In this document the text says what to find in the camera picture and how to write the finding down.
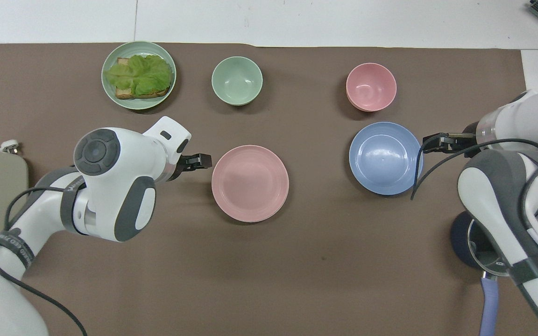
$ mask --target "bowl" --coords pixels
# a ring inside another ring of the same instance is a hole
[[[504,260],[469,212],[462,212],[454,219],[450,240],[454,253],[466,265],[495,276],[508,276]]]
[[[111,85],[111,83],[107,81],[104,72],[106,70],[109,70],[111,66],[117,63],[118,57],[130,58],[134,55],[141,55],[143,57],[147,57],[147,55],[157,55],[169,65],[169,68],[171,69],[171,82],[169,84],[169,90],[167,90],[165,96],[146,99],[119,99],[115,96],[115,86]],[[119,47],[114,49],[109,54],[109,56],[107,56],[105,62],[103,63],[103,68],[101,69],[101,83],[103,84],[103,89],[105,90],[107,97],[109,97],[111,100],[113,100],[113,102],[124,108],[134,110],[152,108],[153,106],[156,106],[163,102],[163,100],[165,100],[165,98],[169,96],[169,94],[175,87],[176,78],[176,64],[173,62],[173,59],[171,58],[169,53],[167,53],[167,51],[163,49],[160,45],[147,41],[128,42],[120,45]]]
[[[246,105],[261,92],[263,74],[259,66],[246,57],[228,57],[213,70],[211,85],[218,98],[227,104]]]
[[[365,112],[384,109],[396,97],[396,79],[381,64],[364,63],[350,71],[346,79],[346,95],[350,103]]]
[[[350,168],[363,187],[381,195],[396,195],[412,187],[420,145],[396,123],[381,121],[361,129],[350,145]],[[420,162],[418,174],[423,170]]]
[[[282,207],[290,179],[275,153],[265,147],[244,145],[231,149],[215,164],[211,189],[224,213],[241,222],[256,223]]]

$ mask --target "blue bowl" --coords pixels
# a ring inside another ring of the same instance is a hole
[[[373,193],[396,195],[414,183],[417,138],[396,123],[382,121],[361,129],[350,145],[350,168],[354,177]],[[423,160],[418,174],[423,171]]]

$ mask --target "green bowl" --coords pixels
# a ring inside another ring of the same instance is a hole
[[[167,94],[165,96],[147,99],[119,99],[115,97],[115,86],[111,85],[109,81],[107,81],[107,78],[105,78],[103,72],[109,70],[111,66],[116,64],[118,57],[130,58],[134,55],[141,55],[144,57],[147,57],[147,55],[157,55],[167,62],[169,68],[171,69],[171,83],[169,84],[169,90],[167,90]],[[105,90],[107,96],[113,100],[113,102],[124,108],[152,108],[153,106],[163,102],[163,100],[169,96],[171,90],[173,90],[173,87],[176,85],[176,64],[173,62],[173,59],[169,53],[167,53],[165,49],[157,44],[147,41],[128,42],[114,49],[114,51],[107,56],[107,59],[105,59],[105,63],[103,63],[103,68],[101,69],[101,83],[103,84],[103,89]]]
[[[211,76],[215,94],[230,105],[245,105],[261,92],[263,74],[252,60],[233,56],[222,60]]]

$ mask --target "brown mat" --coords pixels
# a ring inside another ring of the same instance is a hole
[[[0,143],[23,143],[31,183],[72,163],[94,128],[143,132],[168,115],[192,132],[186,154],[216,162],[229,149],[274,151],[290,174],[277,215],[256,225],[216,206],[212,170],[158,187],[152,223],[126,243],[58,233],[24,280],[81,319],[92,336],[478,334],[480,272],[454,255],[448,234],[463,210],[455,159],[410,194],[363,189],[347,163],[352,138],[393,121],[417,138],[460,132],[525,89],[519,51],[499,49],[256,48],[162,44],[178,80],[158,107],[137,114],[104,93],[100,71],[119,44],[0,45]],[[235,108],[211,90],[222,59],[248,56],[264,76],[260,96]],[[384,64],[397,79],[387,109],[360,112],[344,82],[357,64]],[[428,155],[425,169],[442,159]],[[28,295],[54,336],[78,329]],[[497,335],[538,335],[538,320],[500,279]]]

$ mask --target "black cable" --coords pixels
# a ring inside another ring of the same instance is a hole
[[[520,215],[521,220],[522,220],[522,222],[524,224],[524,228],[527,229],[527,230],[532,228],[532,225],[530,224],[529,218],[527,217],[527,209],[526,209],[527,194],[529,193],[529,189],[530,189],[532,183],[534,182],[534,180],[537,177],[538,177],[538,167],[532,173],[532,175],[529,176],[529,178],[525,182],[523,188],[520,191],[520,196],[518,198],[519,202],[520,202],[520,204],[518,205],[519,208],[520,208],[519,215]]]
[[[5,230],[9,230],[11,228],[11,225],[9,223],[9,214],[11,213],[11,209],[13,208],[14,204],[22,198],[22,196],[26,194],[30,194],[34,191],[60,191],[64,192],[65,189],[63,188],[56,188],[56,187],[32,187],[29,189],[26,189],[19,193],[11,202],[9,202],[9,205],[6,209],[6,216],[4,217],[4,228]],[[11,281],[12,283],[18,285],[19,287],[22,287],[23,289],[26,289],[26,291],[31,292],[32,294],[41,297],[43,300],[46,300],[48,302],[51,302],[54,306],[61,309],[64,313],[66,313],[74,323],[79,327],[80,331],[82,332],[83,336],[87,336],[86,330],[84,329],[82,323],[77,319],[77,317],[72,314],[72,312],[67,309],[63,304],[57,302],[50,296],[47,296],[47,294],[39,292],[38,290],[34,289],[33,287],[30,287],[29,285],[26,285],[26,283],[23,283],[22,281],[16,279],[15,277],[9,275],[6,273],[6,271],[2,270],[0,268],[0,276],[4,277],[4,279]]]
[[[420,146],[420,148],[418,149],[418,155],[417,155],[417,166],[416,166],[416,170],[414,170],[414,182],[412,183],[412,196],[410,197],[410,199],[412,200],[414,198],[414,187],[416,186],[417,184],[417,179],[418,179],[418,168],[420,167],[420,157],[422,156],[423,154],[423,151],[425,150],[425,147],[427,147],[427,145],[429,144],[429,142],[433,141],[433,140],[437,140],[439,138],[441,138],[442,136],[450,136],[450,134],[448,133],[439,133],[439,134],[436,134],[434,136],[432,136],[431,138],[428,138],[427,140],[423,141],[423,144]]]
[[[15,202],[17,202],[22,196],[32,193],[33,191],[61,191],[63,192],[64,189],[62,188],[56,188],[56,187],[32,187],[28,188],[21,193],[18,194],[11,202],[9,202],[8,208],[6,210],[6,216],[4,217],[4,230],[9,230],[11,228],[11,225],[9,225],[9,213],[11,212],[11,208],[13,208]]]
[[[492,140],[492,141],[487,141],[487,142],[484,142],[484,143],[479,143],[478,145],[474,145],[474,146],[470,146],[468,148],[465,148],[465,149],[462,149],[461,151],[458,151],[457,153],[454,153],[448,157],[446,157],[445,159],[441,160],[440,162],[438,162],[437,164],[435,164],[435,166],[433,166],[431,169],[429,169],[429,171],[423,175],[423,177],[417,182],[416,179],[414,180],[415,183],[414,185],[412,185],[412,194],[410,195],[410,199],[413,200],[414,199],[414,194],[416,194],[416,191],[417,189],[420,187],[421,183],[423,183],[423,181],[427,178],[427,176],[429,176],[429,174],[431,174],[436,168],[439,168],[439,166],[441,166],[442,164],[446,163],[447,161],[450,161],[451,159],[454,159],[455,157],[459,156],[459,155],[462,155],[464,153],[467,153],[467,152],[470,152],[470,151],[474,151],[475,149],[477,148],[480,148],[480,147],[484,147],[484,146],[489,146],[489,145],[493,145],[495,143],[502,143],[502,142],[521,142],[521,143],[527,143],[528,145],[531,145],[531,146],[534,146],[538,149],[538,143],[534,142],[534,141],[531,141],[531,140],[526,140],[526,139],[499,139],[499,140]],[[415,176],[418,176],[418,160],[420,160],[420,155],[422,154],[422,151],[418,152],[418,159],[417,159],[417,170],[415,172]]]
[[[39,296],[52,304],[54,304],[57,308],[60,308],[64,313],[66,313],[74,323],[80,328],[80,331],[82,332],[83,336],[88,336],[86,333],[86,330],[84,329],[82,323],[77,319],[77,317],[72,314],[72,311],[70,311],[68,308],[66,308],[63,304],[57,302],[54,298],[51,298],[50,296],[47,296],[46,294],[37,291],[36,289],[30,287],[29,285],[26,285],[26,283],[23,283],[22,281],[16,279],[15,277],[9,275],[6,273],[6,271],[2,270],[0,267],[0,276],[4,277],[4,279],[11,281],[12,283],[22,287],[23,289],[26,289],[26,291],[31,292],[32,294],[35,294],[36,296]]]

